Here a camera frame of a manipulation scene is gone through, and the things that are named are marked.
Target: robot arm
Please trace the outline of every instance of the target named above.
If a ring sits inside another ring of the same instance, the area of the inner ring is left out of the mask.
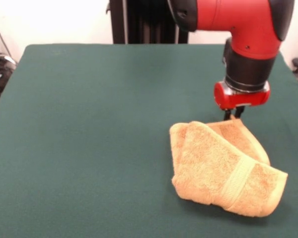
[[[168,0],[168,4],[183,30],[231,32],[223,54],[226,75],[214,90],[218,106],[230,113],[266,103],[268,78],[288,33],[294,0]]]

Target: green tablecloth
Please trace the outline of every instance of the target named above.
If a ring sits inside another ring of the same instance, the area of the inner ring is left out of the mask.
[[[278,57],[243,120],[289,173],[277,210],[245,218],[178,198],[169,128],[220,121],[223,46],[26,49],[0,100],[0,238],[298,238],[298,83]]]

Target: towel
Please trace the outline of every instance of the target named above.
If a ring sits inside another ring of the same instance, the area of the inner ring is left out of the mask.
[[[233,127],[239,133],[230,136]],[[264,149],[243,128],[240,120],[208,125],[193,121],[170,128],[172,184],[180,198],[249,217],[274,212],[288,174],[269,166]],[[255,144],[240,145],[242,138]]]

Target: black cable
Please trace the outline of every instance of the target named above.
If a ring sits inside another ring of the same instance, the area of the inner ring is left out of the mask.
[[[1,39],[1,41],[2,41],[2,43],[4,45],[4,47],[5,47],[6,51],[8,52],[9,56],[11,57],[11,53],[9,51],[9,48],[6,46],[6,43],[5,43],[5,41],[4,41],[4,39],[3,39],[2,35],[1,35],[1,32],[0,32],[0,39]]]

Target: white wall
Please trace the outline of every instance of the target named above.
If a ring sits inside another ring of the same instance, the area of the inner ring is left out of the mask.
[[[298,0],[287,39],[281,52],[290,66],[298,57]],[[0,0],[0,30],[12,55],[19,60],[29,44],[112,44],[109,0]],[[223,44],[227,32],[190,34],[191,44]]]

